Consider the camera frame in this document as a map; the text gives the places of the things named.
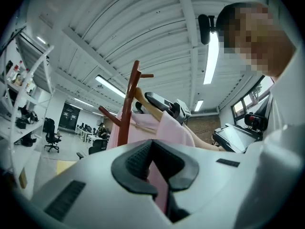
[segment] white ceiling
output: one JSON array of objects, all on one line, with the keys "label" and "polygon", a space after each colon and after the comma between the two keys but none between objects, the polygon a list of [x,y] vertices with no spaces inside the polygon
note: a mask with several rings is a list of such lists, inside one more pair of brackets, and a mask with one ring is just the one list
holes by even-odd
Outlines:
[{"label": "white ceiling", "polygon": [[[154,74],[140,80],[143,92],[181,99],[192,110],[204,99],[204,111],[228,97],[246,66],[220,49],[212,83],[203,85],[207,46],[200,42],[197,18],[202,13],[217,18],[225,5],[238,1],[267,0],[30,0],[25,33],[42,47],[36,36],[55,46],[50,64],[57,88],[72,99],[117,112],[123,98],[100,87],[95,77],[100,74],[125,92],[139,60],[143,73]],[[31,58],[25,63],[33,63]]]}]

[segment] window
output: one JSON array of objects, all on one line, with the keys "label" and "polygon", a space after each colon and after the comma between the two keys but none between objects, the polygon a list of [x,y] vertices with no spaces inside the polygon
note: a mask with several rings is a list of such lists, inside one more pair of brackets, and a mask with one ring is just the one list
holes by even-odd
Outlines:
[{"label": "window", "polygon": [[270,77],[262,77],[261,80],[236,104],[232,106],[234,122],[236,125],[244,124],[246,113],[255,113],[270,94],[273,85]]},{"label": "window", "polygon": [[235,111],[236,116],[240,116],[240,115],[244,114],[244,108],[243,108],[242,101],[239,101],[237,104],[234,105],[234,111]]}]

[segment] speaker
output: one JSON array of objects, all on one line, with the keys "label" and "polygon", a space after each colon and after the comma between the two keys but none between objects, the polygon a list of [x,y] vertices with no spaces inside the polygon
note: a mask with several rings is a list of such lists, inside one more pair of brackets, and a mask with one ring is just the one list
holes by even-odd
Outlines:
[{"label": "speaker", "polygon": [[205,14],[198,17],[200,38],[203,45],[208,45],[210,42],[210,20]]}]

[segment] brick wall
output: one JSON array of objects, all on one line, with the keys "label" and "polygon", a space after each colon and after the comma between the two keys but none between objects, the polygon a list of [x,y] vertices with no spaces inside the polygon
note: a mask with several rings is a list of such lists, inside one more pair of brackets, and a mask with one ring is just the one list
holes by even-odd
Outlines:
[{"label": "brick wall", "polygon": [[192,117],[188,120],[187,126],[203,141],[212,144],[212,134],[220,127],[218,115]]}]

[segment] wooden coat rack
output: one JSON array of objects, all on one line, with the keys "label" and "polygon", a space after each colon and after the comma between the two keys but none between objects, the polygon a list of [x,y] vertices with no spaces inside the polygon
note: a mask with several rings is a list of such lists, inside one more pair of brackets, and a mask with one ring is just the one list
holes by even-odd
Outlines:
[{"label": "wooden coat rack", "polygon": [[99,107],[99,110],[106,117],[108,117],[113,123],[115,123],[117,126],[120,127],[119,136],[118,136],[118,146],[127,144],[128,142],[129,125],[132,114],[132,102],[139,79],[153,77],[153,74],[142,74],[141,71],[139,71],[139,65],[140,62],[136,60],[132,67],[132,73],[130,75],[127,86],[121,120],[117,119],[115,116],[110,114],[109,111],[105,109],[103,106]]}]

